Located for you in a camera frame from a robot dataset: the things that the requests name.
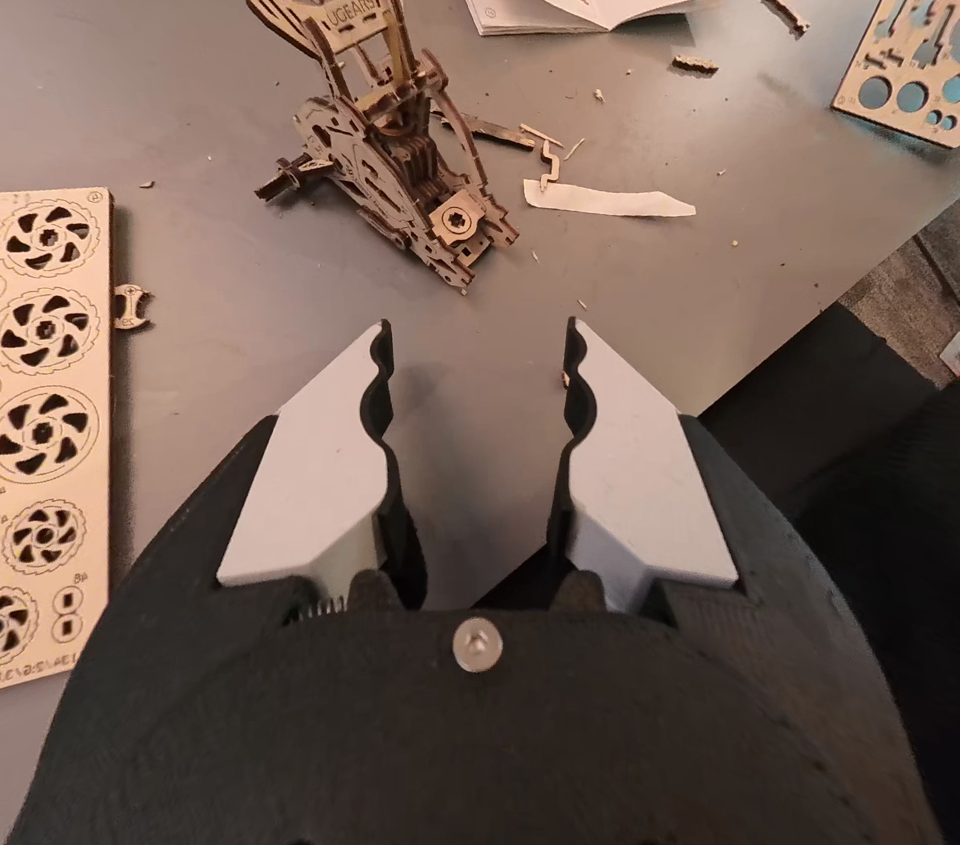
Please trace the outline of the wooden parts sheet round holes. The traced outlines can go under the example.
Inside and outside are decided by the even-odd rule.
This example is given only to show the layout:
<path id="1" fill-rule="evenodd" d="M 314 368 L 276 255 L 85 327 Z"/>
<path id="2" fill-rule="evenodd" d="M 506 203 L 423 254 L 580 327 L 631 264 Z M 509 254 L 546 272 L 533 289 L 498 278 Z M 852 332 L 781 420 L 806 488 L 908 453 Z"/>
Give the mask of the wooden parts sheet round holes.
<path id="1" fill-rule="evenodd" d="M 879 0 L 831 107 L 959 146 L 959 0 Z"/>

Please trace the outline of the curved wooden piece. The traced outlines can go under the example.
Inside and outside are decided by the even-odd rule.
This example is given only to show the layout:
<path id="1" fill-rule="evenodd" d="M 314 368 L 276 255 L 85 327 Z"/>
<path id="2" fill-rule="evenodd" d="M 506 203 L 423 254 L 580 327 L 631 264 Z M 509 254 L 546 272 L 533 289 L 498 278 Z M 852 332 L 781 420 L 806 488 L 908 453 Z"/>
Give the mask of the curved wooden piece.
<path id="1" fill-rule="evenodd" d="M 117 332 L 141 332 L 151 325 L 146 308 L 151 292 L 142 287 L 124 283 L 114 287 L 113 292 L 113 329 Z"/>

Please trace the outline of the long notched wooden bar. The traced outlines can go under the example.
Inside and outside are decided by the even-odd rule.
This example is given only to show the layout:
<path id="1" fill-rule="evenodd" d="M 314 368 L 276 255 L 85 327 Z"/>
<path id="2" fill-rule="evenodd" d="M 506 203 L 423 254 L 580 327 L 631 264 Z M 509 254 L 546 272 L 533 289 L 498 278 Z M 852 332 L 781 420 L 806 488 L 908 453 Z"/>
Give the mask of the long notched wooden bar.
<path id="1" fill-rule="evenodd" d="M 810 30 L 810 22 L 800 14 L 791 0 L 760 1 L 777 15 L 795 40 L 807 35 Z"/>

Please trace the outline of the white paper strip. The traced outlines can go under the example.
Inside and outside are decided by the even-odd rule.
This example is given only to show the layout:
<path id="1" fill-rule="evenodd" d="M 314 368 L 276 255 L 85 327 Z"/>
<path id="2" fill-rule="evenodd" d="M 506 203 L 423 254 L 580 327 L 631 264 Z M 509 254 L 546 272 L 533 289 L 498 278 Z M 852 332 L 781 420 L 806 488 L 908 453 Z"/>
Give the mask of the white paper strip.
<path id="1" fill-rule="evenodd" d="M 689 203 L 661 191 L 608 192 L 573 184 L 524 179 L 523 193 L 533 208 L 579 215 L 622 217 L 690 217 L 697 214 Z"/>

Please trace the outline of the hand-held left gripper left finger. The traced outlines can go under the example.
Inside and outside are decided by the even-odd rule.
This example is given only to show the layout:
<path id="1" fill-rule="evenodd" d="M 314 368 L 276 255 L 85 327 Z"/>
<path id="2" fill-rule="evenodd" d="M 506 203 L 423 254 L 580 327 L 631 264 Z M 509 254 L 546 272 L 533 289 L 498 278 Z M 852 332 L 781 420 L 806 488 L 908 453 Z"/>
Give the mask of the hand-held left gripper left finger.
<path id="1" fill-rule="evenodd" d="M 355 575 L 379 570 L 404 607 L 423 606 L 426 560 L 385 441 L 393 373 L 384 319 L 278 409 L 217 571 L 222 587 L 297 577 L 332 605 Z"/>

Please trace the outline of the wooden mechanical model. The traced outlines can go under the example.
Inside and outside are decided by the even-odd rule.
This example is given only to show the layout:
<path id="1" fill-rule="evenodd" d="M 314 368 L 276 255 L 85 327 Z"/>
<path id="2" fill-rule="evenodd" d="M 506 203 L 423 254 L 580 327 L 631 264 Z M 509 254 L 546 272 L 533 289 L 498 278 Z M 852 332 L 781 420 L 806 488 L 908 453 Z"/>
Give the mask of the wooden mechanical model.
<path id="1" fill-rule="evenodd" d="M 315 60 L 329 94 L 294 115 L 302 151 L 280 157 L 255 194 L 271 202 L 323 177 L 401 251 L 466 295 L 474 263 L 519 237 L 488 188 L 475 141 L 450 98 L 449 77 L 416 54 L 403 0 L 246 0 L 269 27 Z M 454 134 L 430 113 L 443 110 Z"/>

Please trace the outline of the wooden parts sheet gear wheels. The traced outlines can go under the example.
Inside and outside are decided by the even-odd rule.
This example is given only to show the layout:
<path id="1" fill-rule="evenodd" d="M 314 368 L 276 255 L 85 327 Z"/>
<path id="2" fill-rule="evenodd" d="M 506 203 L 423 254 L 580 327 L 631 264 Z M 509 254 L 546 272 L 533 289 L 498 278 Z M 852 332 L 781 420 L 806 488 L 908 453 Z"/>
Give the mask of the wooden parts sheet gear wheels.
<path id="1" fill-rule="evenodd" d="M 1 688 L 71 671 L 110 593 L 113 198 L 1 195 Z"/>

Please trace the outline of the long dark wooden strip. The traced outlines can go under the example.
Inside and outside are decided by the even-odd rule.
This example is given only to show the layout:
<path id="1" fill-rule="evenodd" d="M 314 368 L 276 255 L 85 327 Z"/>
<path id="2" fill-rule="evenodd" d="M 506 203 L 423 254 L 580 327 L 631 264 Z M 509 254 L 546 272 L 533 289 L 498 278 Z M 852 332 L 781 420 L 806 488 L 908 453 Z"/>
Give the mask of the long dark wooden strip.
<path id="1" fill-rule="evenodd" d="M 459 132 L 454 128 L 454 123 L 450 121 L 449 117 L 441 108 L 433 105 L 430 109 L 430 114 L 440 126 L 454 135 L 458 143 L 461 142 L 460 137 L 458 137 Z M 536 137 L 526 131 L 509 129 L 506 126 L 498 125 L 462 111 L 458 112 L 458 116 L 462 119 L 462 124 L 470 133 L 473 142 L 480 140 L 525 151 L 533 151 L 537 147 L 538 140 Z"/>

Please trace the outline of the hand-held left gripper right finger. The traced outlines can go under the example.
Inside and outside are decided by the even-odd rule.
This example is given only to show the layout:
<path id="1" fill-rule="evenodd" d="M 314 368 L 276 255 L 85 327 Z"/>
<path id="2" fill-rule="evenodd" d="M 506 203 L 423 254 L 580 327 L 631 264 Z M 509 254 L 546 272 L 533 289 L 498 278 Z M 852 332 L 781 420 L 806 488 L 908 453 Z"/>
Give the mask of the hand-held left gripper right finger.
<path id="1" fill-rule="evenodd" d="M 549 550 L 596 575 L 606 610 L 639 613 L 654 584 L 739 580 L 682 415 L 585 321 L 566 325 L 563 447 Z"/>

